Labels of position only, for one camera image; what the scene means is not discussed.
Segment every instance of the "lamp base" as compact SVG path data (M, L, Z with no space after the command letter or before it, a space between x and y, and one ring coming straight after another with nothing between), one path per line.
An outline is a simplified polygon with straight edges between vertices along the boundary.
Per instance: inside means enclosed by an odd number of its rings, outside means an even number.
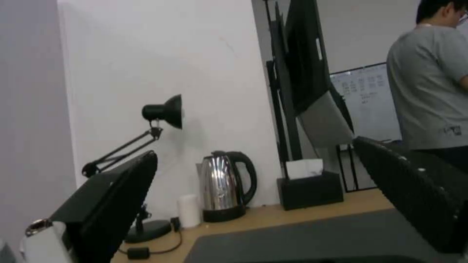
M167 220L155 220L143 224L143 231L138 232L136 227L130 228L125 243L136 244L160 238L172 231L171 223Z

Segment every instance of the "black hair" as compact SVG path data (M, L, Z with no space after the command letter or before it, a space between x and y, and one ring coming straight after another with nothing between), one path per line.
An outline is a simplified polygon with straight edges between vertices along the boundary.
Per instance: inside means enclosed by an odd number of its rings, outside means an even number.
M453 2L457 11L468 7L468 0L421 0L417 8L416 24L433 17L441 7L445 7L451 2Z

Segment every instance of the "kettle handle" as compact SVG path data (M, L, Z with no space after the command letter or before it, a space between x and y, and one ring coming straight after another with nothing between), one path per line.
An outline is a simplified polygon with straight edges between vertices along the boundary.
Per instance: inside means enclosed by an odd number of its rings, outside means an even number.
M233 162L234 166L237 162L242 162L247 167L247 171L249 172L250 176L250 189L247 191L247 193L243 193L242 196L244 205L247 205L252 200L255 192L257 191L257 172L255 171L254 164L247 155L241 152L229 152L227 153L227 155L229 156L229 159Z

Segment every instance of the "white cup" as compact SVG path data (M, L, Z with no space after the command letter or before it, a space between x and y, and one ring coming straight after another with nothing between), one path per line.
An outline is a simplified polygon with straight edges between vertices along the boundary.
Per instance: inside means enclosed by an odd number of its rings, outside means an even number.
M177 210L182 228L193 228L201 224L200 206L196 195L180 197L177 200Z

